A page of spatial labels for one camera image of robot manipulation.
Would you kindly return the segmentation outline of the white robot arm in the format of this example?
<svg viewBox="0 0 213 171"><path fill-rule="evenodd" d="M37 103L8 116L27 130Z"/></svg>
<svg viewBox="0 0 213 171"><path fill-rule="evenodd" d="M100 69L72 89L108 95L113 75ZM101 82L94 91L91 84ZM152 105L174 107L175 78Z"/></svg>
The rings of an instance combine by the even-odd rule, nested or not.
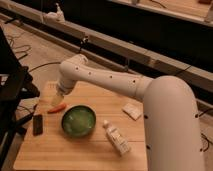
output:
<svg viewBox="0 0 213 171"><path fill-rule="evenodd" d="M197 102L185 81L95 69L83 54L61 62L59 72L55 103L85 81L143 104L148 171L205 171Z"/></svg>

